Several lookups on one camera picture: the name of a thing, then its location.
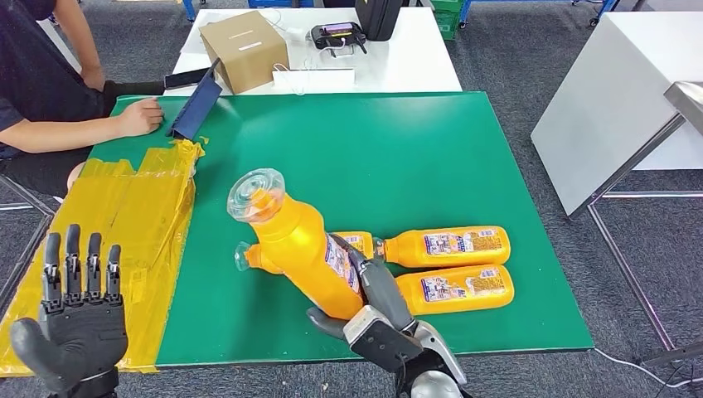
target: black bag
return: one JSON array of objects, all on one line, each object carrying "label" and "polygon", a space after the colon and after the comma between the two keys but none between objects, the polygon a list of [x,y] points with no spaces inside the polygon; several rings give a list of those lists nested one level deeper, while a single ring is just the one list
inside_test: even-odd
[{"label": "black bag", "polygon": [[393,36],[403,0],[356,0],[356,15],[366,39],[386,41]]}]

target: yellow plastic sheet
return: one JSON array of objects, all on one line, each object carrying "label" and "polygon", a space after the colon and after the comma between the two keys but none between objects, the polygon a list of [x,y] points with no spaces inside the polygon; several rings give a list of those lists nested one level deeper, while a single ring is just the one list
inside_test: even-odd
[{"label": "yellow plastic sheet", "polygon": [[[120,276],[129,347],[118,364],[120,370],[156,371],[154,363],[192,215],[192,173],[202,154],[199,143],[187,140],[171,148],[150,148],[137,172],[125,160],[90,159],[51,224],[50,232],[62,236],[70,224],[80,225],[81,259],[92,232],[103,235],[103,264],[107,264],[111,245],[122,246]],[[0,323],[2,376],[32,374],[15,357],[9,336],[12,322],[37,317],[43,258],[42,244]]]}]

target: green mat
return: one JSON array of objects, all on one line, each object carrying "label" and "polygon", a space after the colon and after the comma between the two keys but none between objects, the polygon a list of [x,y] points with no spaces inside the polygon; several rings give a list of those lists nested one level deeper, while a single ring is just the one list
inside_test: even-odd
[{"label": "green mat", "polygon": [[[138,167],[148,147],[168,145],[167,127],[186,100],[161,98],[164,127],[101,144],[91,156]],[[120,99],[115,113],[133,101]],[[513,302],[423,317],[457,354],[593,346],[484,93],[222,97],[199,133],[210,141],[197,164],[196,203],[157,366],[354,357],[313,328],[305,316],[311,303],[286,278],[236,270],[234,248],[255,235],[230,218],[225,202],[232,184],[258,167],[278,169],[288,193],[315,206],[328,231],[387,238],[503,226],[512,243]]]}]

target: juice bottle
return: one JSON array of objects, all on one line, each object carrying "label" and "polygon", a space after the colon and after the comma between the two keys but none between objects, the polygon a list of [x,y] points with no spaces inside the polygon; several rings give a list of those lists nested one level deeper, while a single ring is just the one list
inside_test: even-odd
[{"label": "juice bottle", "polygon": [[439,228],[376,239],[376,253],[407,268],[505,264],[510,241],[500,226]]},{"label": "juice bottle", "polygon": [[328,316],[350,319],[361,309],[359,278],[346,251],[325,233],[314,207],[285,193],[280,172],[248,172],[230,190],[227,211],[251,225],[260,254]]},{"label": "juice bottle", "polygon": [[[333,233],[349,242],[357,250],[363,253],[367,259],[373,258],[374,242],[370,233],[363,231]],[[246,242],[240,242],[235,251],[235,264],[237,269],[240,271],[244,271],[249,268],[258,268],[263,269],[270,274],[283,273],[283,271],[276,266],[273,261],[261,254],[261,249],[258,244],[249,245]]]},{"label": "juice bottle", "polygon": [[413,315],[502,307],[515,289],[502,265],[433,269],[395,278]]}]

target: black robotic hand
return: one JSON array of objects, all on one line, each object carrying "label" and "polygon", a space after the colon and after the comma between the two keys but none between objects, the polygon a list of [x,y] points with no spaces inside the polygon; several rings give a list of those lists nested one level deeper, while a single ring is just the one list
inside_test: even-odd
[{"label": "black robotic hand", "polygon": [[127,351],[124,304],[119,292],[120,247],[114,245],[109,251],[102,294],[101,236],[90,236],[83,286],[79,238],[80,228],[70,226],[60,271],[61,235],[49,234],[41,275],[39,322],[17,320],[11,330],[12,349],[59,397],[111,396],[118,385],[115,364]]}]

